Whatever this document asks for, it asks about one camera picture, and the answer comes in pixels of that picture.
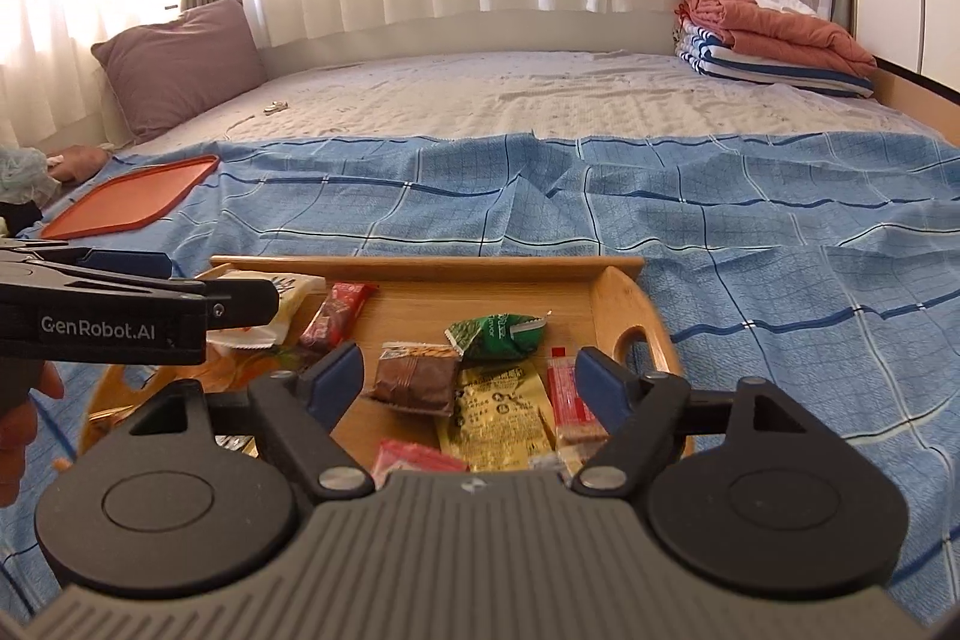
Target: white bed sheet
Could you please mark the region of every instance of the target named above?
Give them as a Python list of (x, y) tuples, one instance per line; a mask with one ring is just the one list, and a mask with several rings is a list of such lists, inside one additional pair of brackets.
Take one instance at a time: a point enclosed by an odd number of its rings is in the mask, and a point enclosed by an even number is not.
[[(267, 116), (273, 101), (289, 109)], [(889, 131), (938, 137), (872, 100), (700, 76), (679, 58), (493, 52), (314, 68), (271, 80), (134, 148), (283, 137), (441, 139), (533, 132), (541, 138)]]

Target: human hand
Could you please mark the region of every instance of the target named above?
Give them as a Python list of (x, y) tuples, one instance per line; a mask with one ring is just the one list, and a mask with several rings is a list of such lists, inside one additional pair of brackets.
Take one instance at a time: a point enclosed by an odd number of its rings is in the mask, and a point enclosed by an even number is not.
[[(64, 398), (64, 383), (51, 363), (43, 365), (37, 390), (51, 399)], [(31, 400), (0, 418), (0, 507), (16, 501), (20, 479), (27, 468), (27, 446), (35, 439), (37, 408)]]

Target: blue checkered cloth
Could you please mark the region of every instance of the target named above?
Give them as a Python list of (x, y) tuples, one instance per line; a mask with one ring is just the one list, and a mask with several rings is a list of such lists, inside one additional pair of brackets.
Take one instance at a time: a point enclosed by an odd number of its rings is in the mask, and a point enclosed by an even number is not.
[[(925, 622), (956, 599), (960, 150), (859, 133), (208, 143), (119, 156), (73, 199), (202, 153), (219, 169), (174, 212), (85, 242), (165, 250), (182, 275), (215, 253), (645, 256), (640, 284), (694, 386), (766, 376), (846, 437), (909, 501), (894, 597)], [(68, 397), (38, 400), (22, 496), (2, 511), (0, 606), (20, 618), (56, 595), (32, 509), (103, 370), (59, 368)]]

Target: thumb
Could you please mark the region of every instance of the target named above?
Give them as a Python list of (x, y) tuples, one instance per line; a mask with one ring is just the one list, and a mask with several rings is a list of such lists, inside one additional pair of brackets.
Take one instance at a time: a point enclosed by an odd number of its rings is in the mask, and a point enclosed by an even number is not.
[(56, 367), (50, 362), (46, 362), (43, 365), (43, 369), (40, 372), (40, 384), (37, 385), (37, 390), (49, 396), (51, 399), (64, 398), (64, 381), (59, 379), (59, 374), (56, 374)]

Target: green snack package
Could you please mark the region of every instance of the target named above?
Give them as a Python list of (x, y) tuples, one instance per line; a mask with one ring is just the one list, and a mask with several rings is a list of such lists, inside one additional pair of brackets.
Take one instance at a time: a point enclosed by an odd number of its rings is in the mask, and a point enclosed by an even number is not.
[(499, 314), (459, 320), (445, 335), (465, 359), (522, 359), (536, 350), (545, 326), (546, 319)]

